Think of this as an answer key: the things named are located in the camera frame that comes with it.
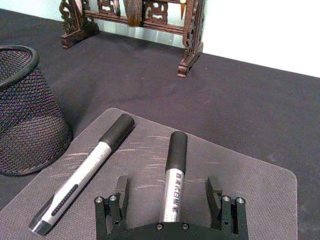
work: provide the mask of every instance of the gray desk mat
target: gray desk mat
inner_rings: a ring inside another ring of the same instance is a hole
[[[122,113],[124,111],[116,108],[106,110],[73,140],[59,160],[44,169],[0,212],[1,240],[42,239],[28,229],[29,222]],[[104,163],[46,239],[94,240],[94,199],[113,194],[121,175],[128,175],[130,182],[128,226],[134,228],[159,220],[169,139],[174,129],[132,117],[136,122],[135,129]],[[246,199],[249,239],[297,239],[297,179],[291,171],[190,134],[182,221],[210,225],[205,191],[209,175],[218,176],[225,194]]]

